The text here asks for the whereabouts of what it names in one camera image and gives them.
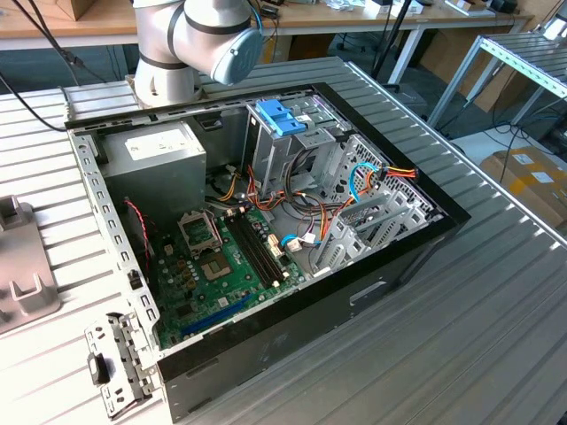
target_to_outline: red wire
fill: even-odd
[[[147,274],[149,274],[150,273],[150,241],[148,239],[148,230],[145,226],[144,216],[142,215],[140,210],[138,210],[138,207],[132,204],[130,201],[124,200],[124,204],[126,204],[127,206],[129,206],[134,210],[134,212],[138,216],[140,225],[142,226],[142,233],[144,234],[144,248],[145,248],[145,271]]]

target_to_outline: sticker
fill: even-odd
[[[309,115],[299,115],[298,117],[295,117],[295,119],[299,122],[311,121],[311,118],[309,117]]]
[[[528,166],[530,164],[535,164],[530,157],[528,157],[525,153],[519,153],[517,155],[512,155],[517,162],[522,164],[523,166]]]
[[[551,176],[547,173],[544,173],[543,171],[540,171],[538,173],[532,173],[532,176],[534,176],[536,178],[536,180],[540,183],[553,183],[554,180],[551,178]]]
[[[182,150],[191,150],[193,151],[192,153],[198,153],[196,144],[188,140],[187,136],[179,128],[162,131],[154,135],[133,137],[124,144],[134,161]]]
[[[219,305],[221,306],[221,308],[224,308],[229,305],[229,301],[226,297],[219,298]]]

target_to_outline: table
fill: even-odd
[[[544,90],[560,98],[567,97],[567,74],[565,73],[567,49],[561,43],[550,42],[538,33],[479,36],[431,113],[428,123],[432,127],[439,122],[481,50],[490,53],[493,58],[470,91],[468,99],[472,99],[485,86],[500,62],[511,66],[539,85],[536,92],[511,121],[513,125],[516,125],[526,115]]]
[[[321,3],[288,4],[280,7],[280,14],[280,36],[382,31],[386,21],[385,15],[376,19],[360,7],[351,12],[337,12]],[[404,19],[400,29],[410,30],[410,35],[388,82],[400,82],[426,29],[511,26],[510,32],[517,33],[531,18],[532,15],[526,13],[514,19],[501,13],[496,17],[468,17],[437,0],[432,7],[426,7],[423,14],[408,15]],[[270,36],[274,23],[264,20],[264,35]],[[137,43],[136,20],[129,0],[98,0],[78,22],[49,18],[46,21],[63,47]],[[50,47],[19,12],[8,12],[7,16],[0,17],[0,40],[0,50]]]
[[[326,81],[472,216],[415,279],[184,424],[555,423],[567,406],[567,244],[353,64],[257,66],[212,98]],[[68,90],[77,118],[135,110],[123,82]],[[25,98],[60,125],[60,90]],[[0,97],[0,196],[31,203],[63,299],[0,336],[2,418],[103,424],[82,331],[124,308],[65,135]],[[156,397],[118,421],[168,423]]]

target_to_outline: yellow wire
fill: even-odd
[[[230,184],[230,189],[229,189],[229,193],[227,193],[224,197],[219,197],[219,201],[228,201],[229,199],[232,198],[232,195],[234,195],[234,189],[237,186],[237,175],[235,174],[232,177],[232,183]]]
[[[400,171],[402,173],[413,173],[415,171],[415,170],[404,170],[403,168],[396,168],[394,166],[388,166],[388,169],[392,171]]]

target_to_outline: side panel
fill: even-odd
[[[173,422],[181,420],[212,399],[256,376],[278,360],[375,304],[391,290],[408,282],[413,271],[438,249],[442,240],[445,240],[443,236],[407,252],[341,290],[232,346],[225,352],[202,361],[178,376],[168,376],[168,370],[175,369],[179,362],[183,362],[182,358],[172,356],[160,361],[159,367],[166,381]],[[238,332],[238,324],[223,331],[230,331],[232,328],[234,333]],[[177,354],[182,355],[186,360],[195,358],[202,354],[204,344],[206,339]]]

